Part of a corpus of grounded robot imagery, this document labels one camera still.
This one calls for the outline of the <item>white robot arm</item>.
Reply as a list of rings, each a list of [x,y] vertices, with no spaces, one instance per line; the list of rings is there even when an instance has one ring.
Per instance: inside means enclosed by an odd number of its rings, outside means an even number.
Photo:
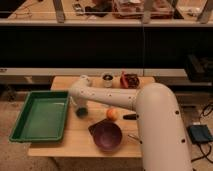
[[[98,88],[82,75],[69,88],[80,104],[91,100],[137,114],[142,171],[193,171],[187,134],[176,96],[161,83],[141,89]]]

